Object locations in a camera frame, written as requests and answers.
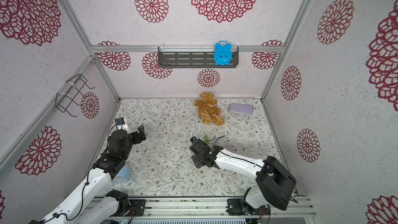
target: mounting plate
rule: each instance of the mounting plate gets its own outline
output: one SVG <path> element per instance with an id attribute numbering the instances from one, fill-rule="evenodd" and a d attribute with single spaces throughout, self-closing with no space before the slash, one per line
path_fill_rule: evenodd
<path id="1" fill-rule="evenodd" d="M 246 214 L 246 212 L 243 211 L 243 209 L 241 207 L 240 200 L 241 199 L 233 199 L 233 198 L 227 200 L 227 203 L 228 203 L 227 212 L 228 212 L 228 214 L 229 215 L 248 215 L 248 216 L 250 216 L 249 214 Z M 267 205 L 261 206 L 261 207 L 259 207 L 259 209 L 260 208 L 263 210 L 263 212 L 261 212 L 261 215 L 266 216 L 266 215 L 269 215 L 271 213 L 271 209 Z M 260 215 L 260 210 L 257 210 L 252 215 Z"/>
<path id="2" fill-rule="evenodd" d="M 144 216 L 144 211 L 145 211 L 145 202 L 146 200 L 131 200 L 129 199 L 130 206 L 135 209 L 135 217 L 141 217 Z M 130 210 L 125 216 L 132 216 L 132 211 Z"/>

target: white zip tie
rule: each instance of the white zip tie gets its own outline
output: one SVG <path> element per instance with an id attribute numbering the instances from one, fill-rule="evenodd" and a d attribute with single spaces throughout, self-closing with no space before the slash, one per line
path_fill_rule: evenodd
<path id="1" fill-rule="evenodd" d="M 70 95 L 68 95 L 66 93 L 58 92 L 58 94 L 63 94 L 63 95 L 66 95 L 66 96 L 70 97 Z"/>

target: teddy bear leg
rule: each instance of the teddy bear leg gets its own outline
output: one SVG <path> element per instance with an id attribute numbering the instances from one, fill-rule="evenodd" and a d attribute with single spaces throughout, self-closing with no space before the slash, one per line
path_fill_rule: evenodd
<path id="1" fill-rule="evenodd" d="M 222 126 L 225 122 L 225 120 L 222 116 L 217 115 L 215 113 L 211 114 L 211 119 L 216 126 Z"/>
<path id="2" fill-rule="evenodd" d="M 212 122 L 212 118 L 209 115 L 208 111 L 203 111 L 200 113 L 200 118 L 204 124 L 210 124 Z"/>
<path id="3" fill-rule="evenodd" d="M 220 115 L 221 113 L 222 113 L 221 109 L 218 108 L 218 107 L 216 107 L 216 114 L 217 114 L 217 115 Z"/>

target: metal vent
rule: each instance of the metal vent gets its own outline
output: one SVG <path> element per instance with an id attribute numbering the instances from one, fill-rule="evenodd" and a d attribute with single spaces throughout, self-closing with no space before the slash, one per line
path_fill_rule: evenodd
<path id="1" fill-rule="evenodd" d="M 130 224 L 246 224 L 244 218 L 228 219 L 133 219 Z"/>
<path id="2" fill-rule="evenodd" d="M 161 52 L 158 48 L 159 66 L 161 68 L 236 68 L 239 63 L 239 47 L 232 53 L 229 65 L 216 65 L 214 52 Z"/>

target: black cable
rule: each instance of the black cable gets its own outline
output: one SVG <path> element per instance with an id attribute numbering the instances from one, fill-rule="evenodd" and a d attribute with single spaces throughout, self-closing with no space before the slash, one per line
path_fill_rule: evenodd
<path id="1" fill-rule="evenodd" d="M 216 141 L 214 141 L 214 145 L 216 145 L 216 142 L 217 142 L 219 139 L 222 139 L 223 137 L 225 137 L 225 135 L 224 135 L 224 136 L 221 136 L 221 137 L 218 137 L 218 138 L 213 138 L 213 139 L 211 139 L 211 140 L 208 140 L 207 142 L 213 141 L 213 140 L 215 139 Z"/>
<path id="2" fill-rule="evenodd" d="M 118 123 L 114 124 L 113 127 L 115 127 L 117 124 Z M 111 131 L 112 131 L 113 127 L 111 127 L 111 129 L 109 130 L 109 134 L 111 134 Z M 109 136 L 109 134 L 108 134 L 108 136 Z"/>
<path id="3" fill-rule="evenodd" d="M 224 154 L 225 156 L 232 157 L 232 158 L 235 158 L 235 159 L 240 159 L 240 160 L 246 161 L 246 162 L 248 162 L 248 163 L 254 164 L 254 165 L 260 167 L 262 171 L 264 171 L 265 173 L 267 173 L 260 165 L 258 165 L 258 164 L 256 164 L 256 163 L 247 161 L 246 159 L 243 159 L 243 158 L 240 158 L 240 157 L 233 157 L 233 156 L 227 155 L 227 154 L 225 154 L 225 153 L 222 152 L 222 151 L 220 151 L 220 152 L 221 152 L 222 154 Z M 291 195 L 289 195 L 288 193 L 286 193 L 286 191 L 284 191 L 284 190 L 281 188 L 281 186 L 279 186 L 279 185 L 277 185 L 277 184 L 275 184 L 275 185 L 278 186 L 283 192 L 285 192 L 285 194 L 288 195 L 288 196 L 290 197 L 290 199 L 291 199 L 293 202 L 298 203 L 298 201 L 297 201 L 296 199 L 294 199 Z"/>
<path id="4" fill-rule="evenodd" d="M 268 207 L 269 207 L 269 216 L 268 216 L 267 224 L 269 222 L 269 218 L 271 217 L 271 204 L 268 204 Z"/>
<path id="5" fill-rule="evenodd" d="M 86 181 L 86 183 L 84 184 L 83 189 L 82 189 L 82 205 L 80 206 L 80 210 L 79 210 L 79 212 L 77 213 L 77 215 L 76 215 L 75 217 L 73 217 L 72 219 L 69 220 L 67 214 L 65 214 L 65 213 L 60 213 L 60 214 L 54 215 L 54 217 L 52 217 L 50 220 L 47 220 L 47 221 L 43 222 L 43 224 L 46 223 L 46 222 L 51 221 L 51 220 L 54 219 L 54 218 L 58 218 L 58 217 L 60 217 L 61 215 L 64 215 L 65 218 L 67 219 L 67 221 L 72 221 L 72 220 L 76 219 L 76 218 L 80 215 L 80 212 L 82 211 L 82 208 L 83 208 L 83 199 L 84 199 L 84 198 L 83 198 L 83 192 L 84 192 L 84 188 L 89 184 L 89 183 L 88 183 L 89 174 L 90 174 L 90 171 L 88 171 L 88 173 L 87 173 L 87 181 Z"/>

